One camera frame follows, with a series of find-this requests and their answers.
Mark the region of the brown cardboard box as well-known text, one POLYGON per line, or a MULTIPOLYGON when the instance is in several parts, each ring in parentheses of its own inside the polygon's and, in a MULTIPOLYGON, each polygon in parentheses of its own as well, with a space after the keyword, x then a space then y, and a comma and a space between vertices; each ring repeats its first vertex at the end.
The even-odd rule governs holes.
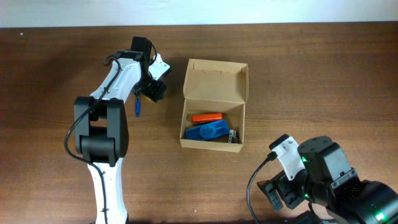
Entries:
POLYGON ((179 134, 182 147, 240 152, 244 146, 246 102, 249 98, 249 65, 191 58, 183 86, 184 104, 179 134), (228 127, 237 132, 237 142, 228 137, 194 141, 185 131, 194 127, 192 116, 222 113, 228 127))

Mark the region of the orange stapler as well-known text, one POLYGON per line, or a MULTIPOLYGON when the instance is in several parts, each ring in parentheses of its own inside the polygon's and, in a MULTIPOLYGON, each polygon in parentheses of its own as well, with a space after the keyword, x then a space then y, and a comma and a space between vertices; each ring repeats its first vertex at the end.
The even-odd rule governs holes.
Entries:
POLYGON ((204 124, 219 121, 223 119, 222 113, 206 113, 192 116, 192 124, 204 124))

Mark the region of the small white blue box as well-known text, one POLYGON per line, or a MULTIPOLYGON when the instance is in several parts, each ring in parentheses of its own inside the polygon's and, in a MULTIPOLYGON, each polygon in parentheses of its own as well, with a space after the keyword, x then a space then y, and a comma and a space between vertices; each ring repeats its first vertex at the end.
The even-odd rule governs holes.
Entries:
POLYGON ((239 134, 237 131, 235 131, 233 129, 229 130, 229 138, 228 138, 229 143, 232 143, 232 144, 238 143, 238 141, 239 141, 238 137, 239 137, 239 134))

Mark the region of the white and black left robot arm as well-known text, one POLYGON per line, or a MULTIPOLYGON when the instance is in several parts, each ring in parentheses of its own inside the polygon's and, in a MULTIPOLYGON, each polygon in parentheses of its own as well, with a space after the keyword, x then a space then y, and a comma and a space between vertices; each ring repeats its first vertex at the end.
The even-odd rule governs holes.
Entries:
POLYGON ((96 199, 95 223, 128 223, 123 199, 122 166, 129 145, 125 103, 129 95, 161 100, 167 89, 161 77, 171 71, 154 44, 135 36, 129 49, 119 50, 103 60, 111 69, 103 83, 74 102, 75 121, 68 130, 75 137, 74 159, 87 164, 93 179, 96 199))

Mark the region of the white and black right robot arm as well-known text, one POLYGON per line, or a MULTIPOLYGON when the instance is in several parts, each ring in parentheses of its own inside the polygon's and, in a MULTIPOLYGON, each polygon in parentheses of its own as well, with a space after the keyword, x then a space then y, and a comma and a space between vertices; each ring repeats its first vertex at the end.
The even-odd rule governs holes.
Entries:
POLYGON ((278 159, 284 169, 257 186, 275 211, 307 201, 325 207, 337 223, 397 223, 397 192, 382 182, 361 180, 328 136, 298 144, 284 134, 269 148, 267 160, 278 159))

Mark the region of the blue plastic case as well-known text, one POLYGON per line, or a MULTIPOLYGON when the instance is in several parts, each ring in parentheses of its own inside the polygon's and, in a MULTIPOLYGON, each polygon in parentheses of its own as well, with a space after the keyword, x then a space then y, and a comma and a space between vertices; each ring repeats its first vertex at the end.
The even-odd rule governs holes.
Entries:
POLYGON ((211 141, 225 137, 229 132, 230 128, 227 121, 222 119, 187 129, 185 131, 185 137, 188 140, 194 141, 211 141))

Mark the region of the blue ballpoint pen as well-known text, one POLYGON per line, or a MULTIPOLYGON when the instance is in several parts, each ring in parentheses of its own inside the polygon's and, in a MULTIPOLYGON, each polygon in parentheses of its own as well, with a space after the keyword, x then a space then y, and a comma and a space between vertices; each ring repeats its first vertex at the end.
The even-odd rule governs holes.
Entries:
POLYGON ((136 115, 136 117, 139 117, 140 113, 141 113, 140 90, 136 90, 134 92, 134 96, 136 97, 135 115, 136 115))

